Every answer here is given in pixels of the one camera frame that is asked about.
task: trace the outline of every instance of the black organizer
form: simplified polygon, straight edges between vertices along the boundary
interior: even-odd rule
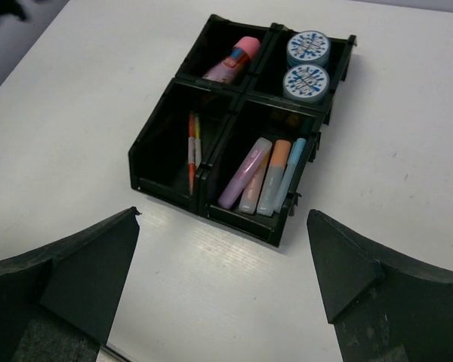
[[[320,104],[299,103],[282,95],[287,41],[295,33],[276,23],[266,28],[211,15],[129,151],[132,188],[278,247],[287,217],[297,205],[298,183],[319,150],[320,128],[329,122],[356,42],[354,35],[331,38],[329,92]],[[244,75],[235,84],[202,79],[245,35],[259,38],[261,46]],[[190,110],[199,113],[202,133],[202,163],[192,195],[187,165]],[[258,137],[307,140],[282,210],[272,217],[240,213],[239,201],[231,210],[217,205]]]

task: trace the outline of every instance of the blue and white lid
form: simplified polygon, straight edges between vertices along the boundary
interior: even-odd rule
[[[301,64],[285,74],[283,87],[286,98],[318,103],[328,91],[329,75],[315,64]]]
[[[330,53],[331,41],[316,30],[299,32],[287,43],[287,60],[291,65],[313,63],[324,66]]]

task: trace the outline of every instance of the snowflake pattern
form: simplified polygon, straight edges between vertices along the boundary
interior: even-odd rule
[[[321,94],[328,85],[328,76],[319,66],[302,65],[292,68],[285,76],[285,88],[300,98]]]
[[[314,60],[324,56],[328,44],[321,32],[301,32],[288,42],[287,51],[297,60]]]

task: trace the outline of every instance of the white table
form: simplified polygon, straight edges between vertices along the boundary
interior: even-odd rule
[[[128,148],[210,13],[359,37],[280,250],[129,188]],[[341,360],[309,209],[453,270],[453,14],[341,0],[71,0],[0,88],[0,259],[131,205],[143,215],[114,346],[141,362]]]

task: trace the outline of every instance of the purple highlighter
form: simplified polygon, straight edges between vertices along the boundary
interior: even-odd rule
[[[269,140],[262,137],[257,140],[218,199],[221,207],[230,209],[233,206],[271,148]]]

